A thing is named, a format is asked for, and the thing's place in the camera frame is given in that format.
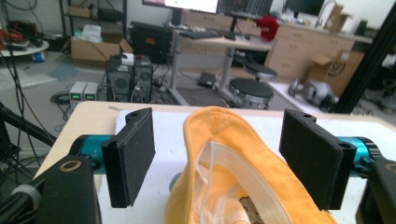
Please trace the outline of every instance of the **round black stool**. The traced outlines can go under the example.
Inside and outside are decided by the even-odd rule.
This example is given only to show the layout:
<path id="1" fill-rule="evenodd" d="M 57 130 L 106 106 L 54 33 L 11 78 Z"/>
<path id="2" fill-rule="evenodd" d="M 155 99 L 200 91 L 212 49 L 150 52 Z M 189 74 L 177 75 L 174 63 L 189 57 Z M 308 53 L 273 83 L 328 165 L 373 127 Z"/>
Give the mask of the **round black stool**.
<path id="1" fill-rule="evenodd" d="M 268 103 L 274 93 L 267 83 L 257 82 L 249 78 L 235 78 L 230 81 L 230 92 L 237 98 L 236 107 L 268 109 Z"/>
<path id="2" fill-rule="evenodd" d="M 255 76 L 256 81 L 260 81 L 260 79 L 271 80 L 277 78 L 277 72 L 274 69 L 259 63 L 246 63 L 244 65 L 244 69 L 251 75 Z"/>

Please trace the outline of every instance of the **gray equipment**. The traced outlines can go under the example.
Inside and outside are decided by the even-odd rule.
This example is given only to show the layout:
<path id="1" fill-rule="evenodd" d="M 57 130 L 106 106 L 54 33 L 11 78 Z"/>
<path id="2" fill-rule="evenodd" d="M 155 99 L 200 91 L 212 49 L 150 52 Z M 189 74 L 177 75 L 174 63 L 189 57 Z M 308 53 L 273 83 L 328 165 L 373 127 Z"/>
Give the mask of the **gray equipment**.
<path id="1" fill-rule="evenodd" d="M 309 80 L 305 84 L 301 84 L 296 78 L 289 86 L 289 95 L 295 96 L 301 94 L 311 105 L 318 106 L 321 110 L 327 112 L 332 110 L 334 104 L 334 94 L 332 87 L 326 82 Z"/>

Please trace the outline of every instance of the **wooden cabinet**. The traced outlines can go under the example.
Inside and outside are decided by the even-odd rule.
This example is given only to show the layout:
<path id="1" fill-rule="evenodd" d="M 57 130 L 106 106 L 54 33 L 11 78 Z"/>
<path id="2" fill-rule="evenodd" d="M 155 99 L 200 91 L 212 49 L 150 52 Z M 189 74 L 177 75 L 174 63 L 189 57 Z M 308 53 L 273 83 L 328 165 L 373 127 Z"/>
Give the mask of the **wooden cabinet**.
<path id="1" fill-rule="evenodd" d="M 195 11 L 186 11 L 184 24 L 202 28 L 218 28 L 229 30 L 233 19 L 228 16 L 209 14 Z"/>
<path id="2" fill-rule="evenodd" d="M 240 32 L 245 35 L 260 35 L 262 29 L 260 27 L 257 27 L 255 21 L 237 20 L 234 31 Z"/>
<path id="3" fill-rule="evenodd" d="M 276 34 L 276 46 L 268 54 L 265 64 L 276 70 L 283 79 L 304 80 L 315 54 L 335 57 L 340 49 L 352 49 L 354 42 L 352 39 L 322 34 L 296 25 L 281 25 Z"/>

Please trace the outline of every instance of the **desk leg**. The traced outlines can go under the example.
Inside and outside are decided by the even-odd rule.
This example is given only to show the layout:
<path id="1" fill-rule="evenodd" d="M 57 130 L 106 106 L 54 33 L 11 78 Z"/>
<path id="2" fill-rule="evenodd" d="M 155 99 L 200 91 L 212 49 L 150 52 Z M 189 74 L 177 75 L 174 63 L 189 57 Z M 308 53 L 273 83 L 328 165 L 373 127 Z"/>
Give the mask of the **desk leg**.
<path id="1" fill-rule="evenodd" d="M 230 93 L 226 88 L 227 79 L 228 79 L 228 76 L 230 75 L 231 65 L 233 63 L 233 52 L 234 51 L 235 51 L 234 48 L 227 49 L 227 55 L 226 55 L 226 58 L 224 60 L 224 65 L 223 65 L 223 74 L 222 74 L 220 82 L 219 82 L 218 90 L 219 90 L 219 94 L 222 97 L 225 97 L 227 100 L 232 100 L 232 101 L 236 102 L 233 94 Z"/>
<path id="2" fill-rule="evenodd" d="M 180 95 L 180 93 L 176 90 L 177 86 L 177 73 L 178 67 L 180 63 L 180 54 L 181 54 L 181 36 L 176 35 L 176 45 L 174 51 L 174 59 L 172 64 L 172 76 L 171 76 L 171 86 L 169 88 L 169 92 L 175 97 L 177 102 L 180 105 L 189 105 L 186 100 Z"/>

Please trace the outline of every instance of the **table surface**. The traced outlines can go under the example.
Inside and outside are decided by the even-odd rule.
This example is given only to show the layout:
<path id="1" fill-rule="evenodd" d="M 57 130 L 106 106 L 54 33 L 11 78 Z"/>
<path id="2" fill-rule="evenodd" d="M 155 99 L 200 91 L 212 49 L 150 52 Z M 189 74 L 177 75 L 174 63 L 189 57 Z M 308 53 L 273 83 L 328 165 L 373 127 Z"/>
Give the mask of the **table surface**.
<path id="1" fill-rule="evenodd" d="M 50 46 L 49 42 L 43 41 L 43 45 L 40 48 L 28 47 L 26 50 L 14 50 L 12 53 L 14 56 L 34 54 L 34 53 L 38 53 L 38 52 L 46 50 L 49 46 Z M 7 50 L 7 49 L 2 49 L 1 53 L 3 54 L 3 57 L 10 56 L 9 50 Z"/>
<path id="2" fill-rule="evenodd" d="M 113 134 L 116 120 L 128 111 L 153 109 L 156 155 L 134 207 L 111 208 L 105 175 L 96 175 L 98 199 L 104 223 L 163 223 L 164 207 L 169 196 L 170 180 L 182 171 L 187 154 L 183 137 L 183 122 L 201 107 L 178 105 L 141 105 L 110 102 L 84 102 L 74 110 L 37 175 L 65 156 L 73 142 L 82 134 Z M 262 140 L 277 155 L 283 112 L 233 109 L 243 116 Z M 381 119 L 337 114 L 311 114 L 317 124 L 335 136 L 365 136 L 375 142 L 383 155 L 396 161 L 394 140 L 396 128 Z M 340 223 L 356 223 L 355 214 L 366 180 L 349 178 L 342 209 L 331 211 Z"/>
<path id="3" fill-rule="evenodd" d="M 235 37 L 235 40 L 230 40 L 223 36 L 215 38 L 187 39 L 189 39 L 193 45 L 198 46 L 231 47 L 235 49 L 252 49 L 261 51 L 271 50 L 276 43 L 275 40 L 268 42 L 259 36 L 252 36 L 247 40 L 239 35 Z"/>

